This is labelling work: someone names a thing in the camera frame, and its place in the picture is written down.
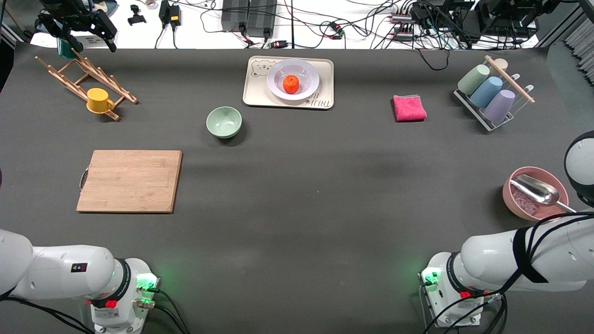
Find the beige tray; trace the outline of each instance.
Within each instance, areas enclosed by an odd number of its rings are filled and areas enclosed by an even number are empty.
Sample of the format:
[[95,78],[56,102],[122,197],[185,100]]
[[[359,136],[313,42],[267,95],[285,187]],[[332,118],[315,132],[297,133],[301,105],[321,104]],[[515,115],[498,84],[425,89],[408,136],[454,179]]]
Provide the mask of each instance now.
[[245,76],[244,103],[248,106],[328,110],[334,105],[334,63],[328,59],[297,58],[309,62],[320,73],[318,90],[301,101],[287,101],[272,94],[266,83],[270,69],[286,57],[253,56]]

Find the pink towel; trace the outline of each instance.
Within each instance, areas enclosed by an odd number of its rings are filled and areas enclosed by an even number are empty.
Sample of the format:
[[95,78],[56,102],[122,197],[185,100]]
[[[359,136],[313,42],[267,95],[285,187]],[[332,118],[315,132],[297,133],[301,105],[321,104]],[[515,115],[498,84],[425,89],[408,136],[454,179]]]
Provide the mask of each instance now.
[[427,118],[418,95],[403,97],[394,95],[394,113],[396,113],[396,121],[399,122],[422,121]]

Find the blue cup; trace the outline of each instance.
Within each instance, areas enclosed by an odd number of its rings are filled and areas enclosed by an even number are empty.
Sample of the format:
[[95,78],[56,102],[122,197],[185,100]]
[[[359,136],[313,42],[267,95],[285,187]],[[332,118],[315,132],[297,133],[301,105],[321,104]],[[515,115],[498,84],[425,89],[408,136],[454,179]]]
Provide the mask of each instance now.
[[483,115],[490,121],[501,123],[504,121],[507,113],[511,110],[511,106],[513,106],[515,99],[516,94],[514,92],[504,89],[497,93],[491,103],[489,103],[483,111]]
[[497,93],[499,93],[501,86],[503,86],[503,81],[500,78],[490,77],[472,93],[470,101],[475,106],[486,108]]

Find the yellow mug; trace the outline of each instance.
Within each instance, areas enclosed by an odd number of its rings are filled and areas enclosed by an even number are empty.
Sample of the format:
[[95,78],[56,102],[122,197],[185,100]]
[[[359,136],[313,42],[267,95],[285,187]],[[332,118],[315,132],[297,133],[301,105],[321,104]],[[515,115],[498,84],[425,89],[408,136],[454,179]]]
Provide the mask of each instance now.
[[101,88],[91,88],[87,92],[87,109],[95,114],[105,114],[115,109],[109,94]]

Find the mint green ceramic bowl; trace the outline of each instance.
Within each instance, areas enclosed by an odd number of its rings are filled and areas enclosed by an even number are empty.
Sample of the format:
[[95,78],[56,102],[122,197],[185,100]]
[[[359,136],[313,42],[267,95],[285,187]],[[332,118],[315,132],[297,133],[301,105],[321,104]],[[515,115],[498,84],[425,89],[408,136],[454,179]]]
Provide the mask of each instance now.
[[231,107],[218,107],[206,118],[206,127],[218,138],[231,138],[241,128],[241,114]]

